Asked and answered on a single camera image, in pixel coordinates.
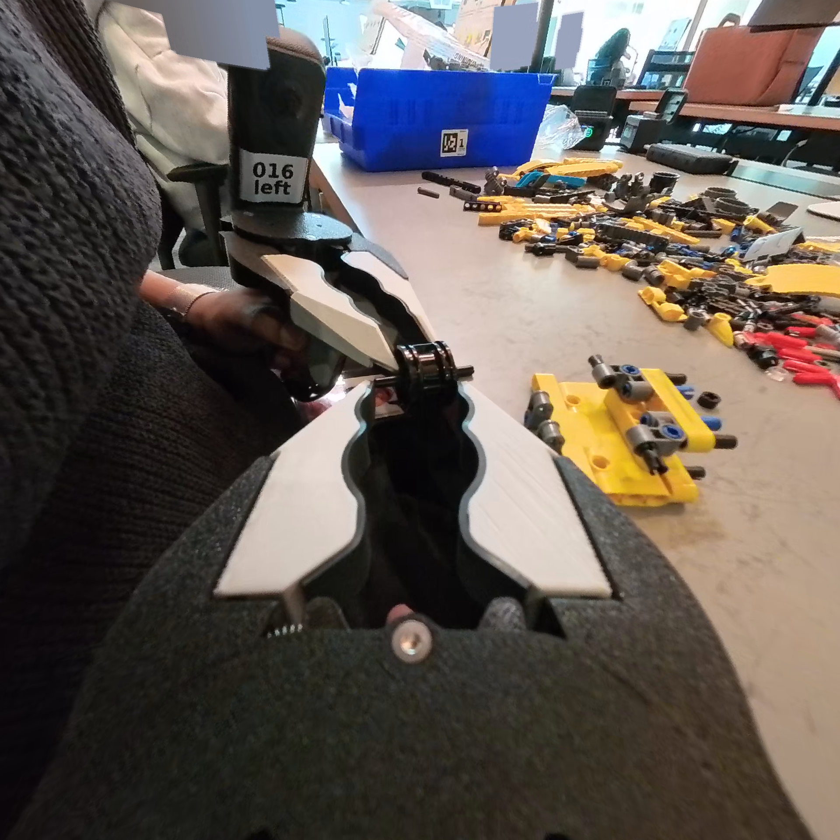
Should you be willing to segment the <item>black flat case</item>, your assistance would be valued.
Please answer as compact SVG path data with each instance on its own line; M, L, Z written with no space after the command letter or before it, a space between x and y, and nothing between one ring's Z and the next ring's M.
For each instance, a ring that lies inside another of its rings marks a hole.
M691 175L729 175L738 165L738 160L728 154L676 143L653 143L645 157L652 163Z

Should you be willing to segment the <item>yellow toy brick assembly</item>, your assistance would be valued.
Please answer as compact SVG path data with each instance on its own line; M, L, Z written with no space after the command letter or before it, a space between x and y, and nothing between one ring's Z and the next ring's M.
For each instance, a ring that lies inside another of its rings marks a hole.
M685 506L707 474L688 457L739 446L683 374L589 359L589 381L535 373L526 427L625 508Z

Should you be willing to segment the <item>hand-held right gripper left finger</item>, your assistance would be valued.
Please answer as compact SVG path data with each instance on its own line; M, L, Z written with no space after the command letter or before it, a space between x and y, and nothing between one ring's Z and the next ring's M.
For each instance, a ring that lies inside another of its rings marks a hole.
M299 623L312 598L346 606L362 593L371 573L363 488L374 418L374 389L363 382L279 447L216 598L273 599Z

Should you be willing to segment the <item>clear plastic bag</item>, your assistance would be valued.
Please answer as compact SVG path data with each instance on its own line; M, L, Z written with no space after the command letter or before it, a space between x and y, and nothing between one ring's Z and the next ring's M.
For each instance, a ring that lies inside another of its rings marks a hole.
M584 138L585 131L571 110L564 105L549 104L544 110L533 151L554 158L562 157Z

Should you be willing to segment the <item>black hinge mount with bolt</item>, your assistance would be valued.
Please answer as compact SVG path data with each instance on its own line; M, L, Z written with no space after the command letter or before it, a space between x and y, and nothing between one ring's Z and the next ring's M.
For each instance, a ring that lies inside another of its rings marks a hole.
M450 400L459 383L471 380L472 364L458 364L444 341L405 344L393 348L396 373L379 375L374 389L393 392L402 408L415 408L430 401Z

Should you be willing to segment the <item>person's left forearm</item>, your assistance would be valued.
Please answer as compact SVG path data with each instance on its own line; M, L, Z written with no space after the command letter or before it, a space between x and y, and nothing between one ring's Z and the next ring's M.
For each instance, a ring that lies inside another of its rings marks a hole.
M145 272L140 284L142 299L184 322L198 301L217 293L215 288L180 282L151 269Z

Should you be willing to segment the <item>printed cardboard box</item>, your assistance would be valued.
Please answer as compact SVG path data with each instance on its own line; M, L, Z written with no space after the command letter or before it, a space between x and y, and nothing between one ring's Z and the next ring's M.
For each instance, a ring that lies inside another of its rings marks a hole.
M368 11L373 16L382 17L393 26L406 46L419 48L422 56L429 53L431 57L440 58L447 63L454 62L472 70L490 68L489 58L462 45L445 28L432 24L404 7L391 2L376 1L370 3Z

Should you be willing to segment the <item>pile of toy building parts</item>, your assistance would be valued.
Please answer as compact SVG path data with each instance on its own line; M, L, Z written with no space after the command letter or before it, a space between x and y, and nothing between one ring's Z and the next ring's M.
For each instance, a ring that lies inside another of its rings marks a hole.
M838 398L838 238L789 224L793 205L758 209L727 187L677 198L676 176L567 158L494 167L483 187L448 192L501 240L620 275L657 320Z

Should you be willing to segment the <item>person's dark knit sweater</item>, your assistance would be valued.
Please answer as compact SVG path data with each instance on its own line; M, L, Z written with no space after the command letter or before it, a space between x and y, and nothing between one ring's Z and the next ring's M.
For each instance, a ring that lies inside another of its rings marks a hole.
M2 838L91 661L281 422L140 296L161 198L80 2L2 2Z

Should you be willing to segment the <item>blue plastic bin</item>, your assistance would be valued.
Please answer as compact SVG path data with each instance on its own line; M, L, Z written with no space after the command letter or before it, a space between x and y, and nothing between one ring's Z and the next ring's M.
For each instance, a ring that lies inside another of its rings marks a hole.
M325 130L366 172L516 165L552 88L533 73L330 67Z

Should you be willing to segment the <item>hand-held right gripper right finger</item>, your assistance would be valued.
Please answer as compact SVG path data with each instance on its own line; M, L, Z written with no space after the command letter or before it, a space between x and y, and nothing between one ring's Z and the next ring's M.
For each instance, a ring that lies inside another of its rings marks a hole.
M560 473L560 457L472 384L458 394L477 470L458 526L479 570L527 594L605 600L612 587Z

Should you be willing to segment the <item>brown wooden table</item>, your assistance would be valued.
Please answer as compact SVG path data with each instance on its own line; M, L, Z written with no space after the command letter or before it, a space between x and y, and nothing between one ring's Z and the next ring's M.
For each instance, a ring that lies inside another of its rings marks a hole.
M615 111L626 113L650 110L663 94L663 91L658 90L620 89L616 94ZM689 102L681 109L680 116L696 122L743 123L783 130L839 131L838 108L809 107L798 104L756 108Z

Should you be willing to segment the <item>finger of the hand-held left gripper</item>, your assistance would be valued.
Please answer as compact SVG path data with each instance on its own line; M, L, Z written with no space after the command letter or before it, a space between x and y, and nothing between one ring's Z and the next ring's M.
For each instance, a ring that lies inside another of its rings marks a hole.
M374 321L390 346L438 341L411 283L371 252L341 255L340 288L356 310Z
M263 255L261 262L269 281L289 292L291 320L299 328L358 364L398 370L380 323L332 286L318 263L291 255Z

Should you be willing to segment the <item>person's left hand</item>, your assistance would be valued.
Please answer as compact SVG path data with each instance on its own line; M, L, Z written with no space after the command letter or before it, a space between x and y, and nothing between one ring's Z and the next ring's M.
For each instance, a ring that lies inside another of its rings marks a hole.
M265 355L278 371L291 371L308 360L309 336L257 290L208 292L189 308L185 323L226 351Z

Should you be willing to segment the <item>black box device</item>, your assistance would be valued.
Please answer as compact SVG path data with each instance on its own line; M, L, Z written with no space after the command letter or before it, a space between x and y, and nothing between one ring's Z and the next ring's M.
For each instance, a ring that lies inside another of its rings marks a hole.
M631 154L641 154L649 145L659 142L666 128L681 113L688 96L687 89L667 88L659 98L654 111L629 115L618 141L621 150Z

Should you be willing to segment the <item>black office chair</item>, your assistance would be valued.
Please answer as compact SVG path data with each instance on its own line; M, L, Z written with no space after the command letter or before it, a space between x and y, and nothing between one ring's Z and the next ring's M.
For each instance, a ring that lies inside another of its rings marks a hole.
M223 217L222 191L228 178L228 165L206 162L186 164L170 170L166 178L173 183L188 184L194 189L205 234L209 240L209 265L228 267L226 249L219 233ZM181 216L168 197L161 192L161 238L157 248L157 259L163 271L175 270L173 251L184 230L186 227Z

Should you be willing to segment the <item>black device with green light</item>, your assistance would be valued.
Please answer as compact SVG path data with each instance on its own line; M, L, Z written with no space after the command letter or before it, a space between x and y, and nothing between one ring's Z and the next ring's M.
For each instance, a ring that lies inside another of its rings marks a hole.
M580 85L574 90L570 110L577 118L582 137L572 149L600 151L604 147L613 128L616 94L614 86Z

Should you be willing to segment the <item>black pole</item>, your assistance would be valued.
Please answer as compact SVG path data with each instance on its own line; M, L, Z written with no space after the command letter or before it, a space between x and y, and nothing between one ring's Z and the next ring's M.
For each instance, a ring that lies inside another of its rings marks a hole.
M553 14L554 1L542 0L539 1L539 9L537 16L537 30L534 40L534 47L532 57L529 65L530 73L539 74L542 70L545 49L548 43L548 36L550 24Z

